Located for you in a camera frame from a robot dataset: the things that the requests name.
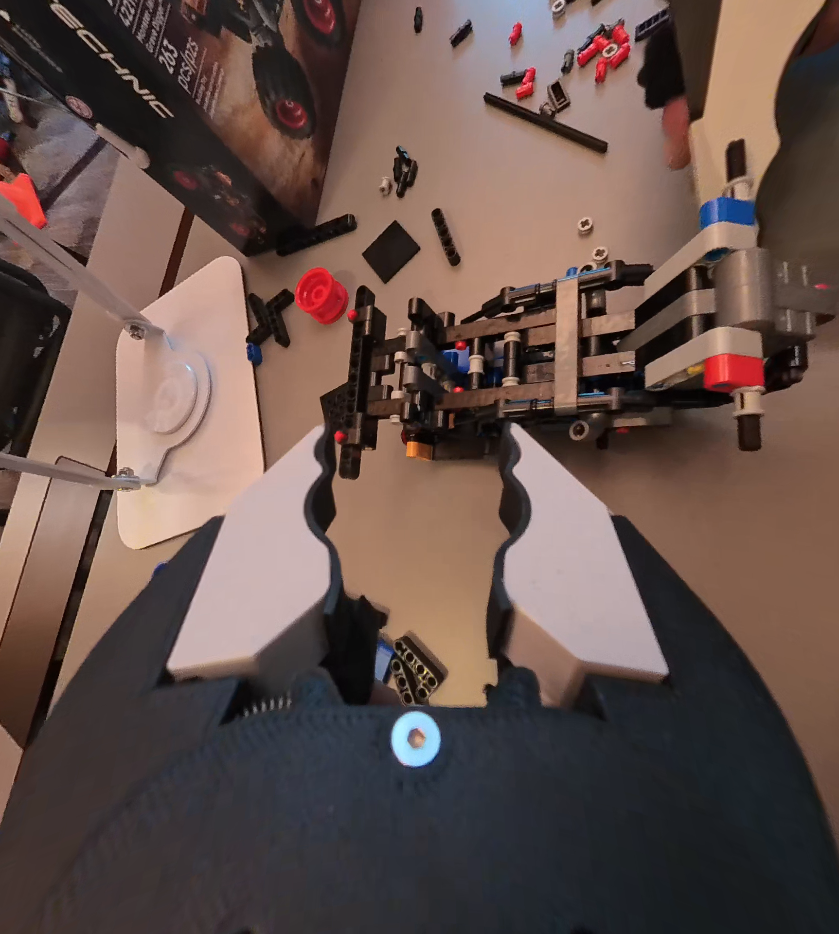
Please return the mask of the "large red wheel rim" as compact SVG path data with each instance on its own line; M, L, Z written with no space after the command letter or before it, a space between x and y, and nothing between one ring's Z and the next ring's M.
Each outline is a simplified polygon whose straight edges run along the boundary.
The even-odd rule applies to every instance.
M321 325L347 314L348 292L327 269L314 267L300 278L294 292L296 306Z

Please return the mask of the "person's right hand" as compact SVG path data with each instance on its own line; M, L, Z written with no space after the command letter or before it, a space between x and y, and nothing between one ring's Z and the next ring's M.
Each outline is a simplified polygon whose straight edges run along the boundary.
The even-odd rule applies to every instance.
M670 171L680 171L690 165L690 124L690 110L685 95L674 97L662 108L664 155Z

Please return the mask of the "black axle rod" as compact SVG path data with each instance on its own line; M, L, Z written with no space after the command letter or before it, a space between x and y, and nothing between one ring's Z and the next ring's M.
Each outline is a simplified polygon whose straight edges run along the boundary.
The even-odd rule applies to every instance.
M742 138L732 140L726 149L727 184L736 178L747 177L747 152L745 140ZM752 300L755 297L750 284L752 271L752 253L737 251L725 260L722 265L723 287L728 299L728 309L732 312L734 326L747 330L752 320ZM732 391L744 387L764 386L763 363L755 357L734 358L730 365L733 377ZM762 417L735 418L737 426L738 447L741 451L758 451L762 446Z
M549 134L565 139L599 155L605 155L609 150L609 144L606 140L580 131L565 123L560 123L539 112L528 110L492 92L488 91L483 95L483 102L487 107L504 113L519 122L528 123Z

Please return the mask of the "small connector pins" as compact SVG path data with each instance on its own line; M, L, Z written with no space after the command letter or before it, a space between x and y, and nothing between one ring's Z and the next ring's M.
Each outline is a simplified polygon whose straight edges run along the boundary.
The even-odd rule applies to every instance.
M633 36L652 2L372 2L358 113L384 151L418 161L429 193L516 204L539 186L639 199L671 180ZM599 155L487 107L492 92L606 140Z

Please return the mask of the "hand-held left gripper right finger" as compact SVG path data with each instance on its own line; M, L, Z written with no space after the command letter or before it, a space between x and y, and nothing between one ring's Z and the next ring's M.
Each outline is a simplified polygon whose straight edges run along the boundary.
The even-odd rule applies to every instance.
M589 675L663 683L670 671L608 507L517 424L504 426L486 608L489 656L569 707Z

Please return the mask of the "white book stand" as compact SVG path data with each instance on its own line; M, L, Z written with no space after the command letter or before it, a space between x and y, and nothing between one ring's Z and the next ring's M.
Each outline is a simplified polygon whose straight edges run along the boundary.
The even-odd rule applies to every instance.
M0 232L120 322L115 476L0 452L0 468L127 491L119 533L143 549L223 515L264 472L257 388L246 362L241 264L216 258L138 311L0 194Z

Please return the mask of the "brick-built toy truck chassis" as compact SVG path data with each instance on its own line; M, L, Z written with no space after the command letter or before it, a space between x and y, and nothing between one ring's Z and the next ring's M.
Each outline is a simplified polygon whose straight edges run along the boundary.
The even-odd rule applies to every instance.
M460 322L414 298L408 325L388 336L360 287L346 381L322 398L339 476L359 477L387 422L421 461L494 457L509 423L560 427L604 449L613 433L730 405L737 433L734 358L762 361L763 403L802 381L810 341L834 317L829 286L757 244L753 196L752 207L722 194L703 204L697 235L659 268L591 261L505 287ZM747 330L733 325L722 282L737 251L752 253Z

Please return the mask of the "toy set box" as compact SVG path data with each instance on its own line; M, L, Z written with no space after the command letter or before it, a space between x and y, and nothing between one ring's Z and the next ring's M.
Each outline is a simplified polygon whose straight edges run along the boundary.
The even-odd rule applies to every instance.
M0 50L242 254L317 225L358 1L1 1Z

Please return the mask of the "red container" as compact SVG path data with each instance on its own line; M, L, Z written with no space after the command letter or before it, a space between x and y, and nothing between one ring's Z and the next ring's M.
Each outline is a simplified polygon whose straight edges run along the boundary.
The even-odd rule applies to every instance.
M0 195L13 204L18 214L32 226L40 230L47 227L48 220L36 186L27 173L19 173L11 180L0 179Z

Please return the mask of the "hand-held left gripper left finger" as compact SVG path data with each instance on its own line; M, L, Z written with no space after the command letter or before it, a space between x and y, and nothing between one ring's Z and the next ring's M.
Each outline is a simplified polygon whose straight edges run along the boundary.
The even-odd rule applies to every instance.
M319 425L233 500L166 663L177 682L234 677L272 698L326 657L343 591L334 472Z

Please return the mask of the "black square panel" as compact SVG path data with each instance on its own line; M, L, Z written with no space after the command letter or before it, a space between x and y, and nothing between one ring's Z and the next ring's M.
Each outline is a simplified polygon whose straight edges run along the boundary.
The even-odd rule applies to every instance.
M420 250L419 243L395 219L362 251L362 258L380 282L388 285Z

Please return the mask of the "black frame piece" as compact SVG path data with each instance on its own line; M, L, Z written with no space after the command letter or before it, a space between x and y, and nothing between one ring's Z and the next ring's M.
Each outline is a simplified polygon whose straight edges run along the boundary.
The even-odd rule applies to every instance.
M401 705L426 706L448 677L445 665L412 634L393 642L389 683Z

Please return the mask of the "black joined angle beams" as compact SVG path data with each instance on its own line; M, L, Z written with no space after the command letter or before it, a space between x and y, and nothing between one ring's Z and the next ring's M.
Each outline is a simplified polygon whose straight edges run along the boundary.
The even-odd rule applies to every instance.
M291 340L283 315L294 304L294 298L293 291L288 288L282 289L267 301L256 293L248 292L247 305L255 322L247 337L248 344L261 346L273 338L277 345L290 347Z

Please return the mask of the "long black beam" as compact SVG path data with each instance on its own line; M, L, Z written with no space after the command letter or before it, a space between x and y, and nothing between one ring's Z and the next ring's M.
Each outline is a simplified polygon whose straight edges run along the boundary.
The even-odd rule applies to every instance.
M279 234L274 252L277 257L285 258L319 247L343 235L354 233L356 229L357 218L351 213L334 217L312 227L297 225Z

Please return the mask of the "short black beam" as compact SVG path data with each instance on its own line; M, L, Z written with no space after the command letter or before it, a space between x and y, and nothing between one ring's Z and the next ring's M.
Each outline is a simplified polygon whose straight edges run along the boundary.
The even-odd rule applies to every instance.
M460 252L452 236L444 211L440 207L435 207L430 212L430 217L448 264L453 268L459 266L461 263Z

